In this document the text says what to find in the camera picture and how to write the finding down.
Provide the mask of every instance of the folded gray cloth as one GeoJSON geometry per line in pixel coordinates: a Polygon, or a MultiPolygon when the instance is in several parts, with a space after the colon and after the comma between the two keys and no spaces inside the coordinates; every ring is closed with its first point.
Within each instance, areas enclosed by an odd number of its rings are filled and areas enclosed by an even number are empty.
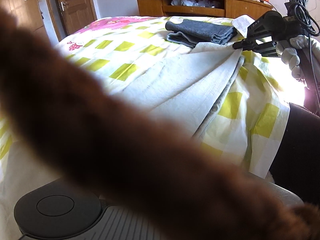
{"type": "Polygon", "coordinates": [[[169,33],[167,35],[167,41],[186,45],[189,48],[194,49],[199,42],[202,42],[201,39],[185,34],[183,32],[169,33]]]}
{"type": "Polygon", "coordinates": [[[199,42],[225,45],[237,34],[236,28],[232,26],[188,19],[184,19],[180,24],[168,21],[165,28],[168,31],[174,31],[174,33],[168,34],[167,41],[183,44],[190,48],[194,48],[199,42]]]}

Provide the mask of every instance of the white glove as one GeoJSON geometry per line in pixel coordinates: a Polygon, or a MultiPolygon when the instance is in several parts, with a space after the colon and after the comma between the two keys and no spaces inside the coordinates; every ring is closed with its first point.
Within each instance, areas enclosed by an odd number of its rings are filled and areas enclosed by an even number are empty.
{"type": "MultiPolygon", "coordinates": [[[[289,65],[292,71],[292,76],[299,80],[305,80],[304,74],[299,67],[300,59],[298,57],[296,49],[305,49],[309,47],[309,38],[306,36],[299,35],[298,37],[290,39],[291,46],[293,48],[284,49],[281,44],[277,44],[276,51],[281,55],[283,63],[289,65]]],[[[311,39],[312,53],[316,57],[317,61],[320,62],[320,44],[317,40],[311,39]]],[[[320,80],[320,69],[315,69],[316,77],[320,80]]]]}

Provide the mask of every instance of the pink item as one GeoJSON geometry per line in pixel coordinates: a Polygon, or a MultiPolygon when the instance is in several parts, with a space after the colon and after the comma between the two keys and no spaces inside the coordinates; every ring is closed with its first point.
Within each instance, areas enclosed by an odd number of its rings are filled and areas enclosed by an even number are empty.
{"type": "Polygon", "coordinates": [[[79,30],[76,33],[84,33],[86,31],[97,31],[102,29],[120,29],[122,27],[127,26],[131,23],[136,22],[145,22],[148,20],[151,20],[153,18],[138,18],[138,17],[113,17],[113,18],[107,18],[107,19],[101,19],[98,21],[95,21],[88,26],[84,27],[83,29],[79,30]]]}

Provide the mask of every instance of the wooden door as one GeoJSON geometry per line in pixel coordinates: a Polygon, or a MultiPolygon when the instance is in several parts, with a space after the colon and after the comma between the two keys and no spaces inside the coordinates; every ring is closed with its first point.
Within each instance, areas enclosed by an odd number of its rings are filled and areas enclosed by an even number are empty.
{"type": "Polygon", "coordinates": [[[37,0],[9,0],[9,4],[11,13],[18,20],[18,26],[34,32],[44,25],[37,0]]]}
{"type": "Polygon", "coordinates": [[[9,0],[0,0],[0,6],[4,9],[7,13],[11,12],[9,0]]]}
{"type": "Polygon", "coordinates": [[[90,0],[58,0],[68,35],[75,33],[94,19],[90,0]]]}

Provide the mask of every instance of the white sheet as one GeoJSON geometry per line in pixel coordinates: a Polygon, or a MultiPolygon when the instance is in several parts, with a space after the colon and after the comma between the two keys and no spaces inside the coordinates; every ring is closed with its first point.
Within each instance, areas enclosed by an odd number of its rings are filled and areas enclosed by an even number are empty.
{"type": "Polygon", "coordinates": [[[179,122],[193,136],[243,64],[238,64],[242,49],[211,44],[201,43],[195,53],[161,60],[119,95],[153,117],[179,122]]]}

